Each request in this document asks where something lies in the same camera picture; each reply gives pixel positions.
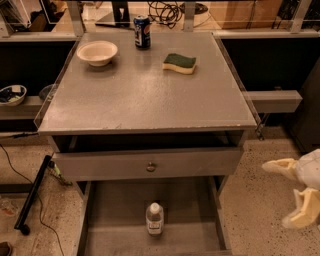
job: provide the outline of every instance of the sponge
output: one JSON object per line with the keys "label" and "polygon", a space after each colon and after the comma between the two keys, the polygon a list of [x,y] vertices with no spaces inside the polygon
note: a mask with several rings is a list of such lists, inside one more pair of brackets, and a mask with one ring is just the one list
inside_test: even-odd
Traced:
{"label": "sponge", "polygon": [[196,67],[196,58],[189,58],[177,53],[170,53],[162,64],[162,69],[170,69],[181,74],[190,75]]}

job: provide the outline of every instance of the cabinet top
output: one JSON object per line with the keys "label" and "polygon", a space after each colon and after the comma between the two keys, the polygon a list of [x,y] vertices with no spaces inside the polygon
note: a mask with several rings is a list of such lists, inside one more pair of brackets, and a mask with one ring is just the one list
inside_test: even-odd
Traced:
{"label": "cabinet top", "polygon": [[[92,67],[72,57],[39,133],[124,134],[247,129],[255,119],[210,32],[152,33],[138,50],[134,32],[85,33],[119,51]],[[192,75],[163,70],[169,53],[196,57]]]}

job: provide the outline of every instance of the open bottom drawer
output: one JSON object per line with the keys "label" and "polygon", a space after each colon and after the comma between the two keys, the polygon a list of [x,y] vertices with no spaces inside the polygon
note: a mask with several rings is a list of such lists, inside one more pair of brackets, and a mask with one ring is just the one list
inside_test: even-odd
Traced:
{"label": "open bottom drawer", "polygon": [[[91,193],[79,255],[232,255],[222,250],[205,177],[100,181]],[[145,211],[153,201],[164,208],[159,237],[146,229]]]}

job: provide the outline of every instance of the ceramic bowl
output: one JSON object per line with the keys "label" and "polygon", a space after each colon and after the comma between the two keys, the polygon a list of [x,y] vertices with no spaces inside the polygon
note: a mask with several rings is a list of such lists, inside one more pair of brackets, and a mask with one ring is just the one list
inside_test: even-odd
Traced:
{"label": "ceramic bowl", "polygon": [[0,106],[17,106],[27,94],[27,88],[22,85],[10,85],[0,90]]}
{"label": "ceramic bowl", "polygon": [[117,54],[118,47],[108,41],[93,41],[79,46],[77,56],[91,66],[107,65]]}

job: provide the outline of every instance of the white bottle cap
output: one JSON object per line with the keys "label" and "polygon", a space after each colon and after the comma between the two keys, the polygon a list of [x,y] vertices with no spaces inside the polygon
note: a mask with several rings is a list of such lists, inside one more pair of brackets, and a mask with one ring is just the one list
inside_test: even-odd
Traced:
{"label": "white bottle cap", "polygon": [[158,205],[157,203],[153,203],[150,205],[150,212],[152,214],[157,214],[160,212],[160,205]]}

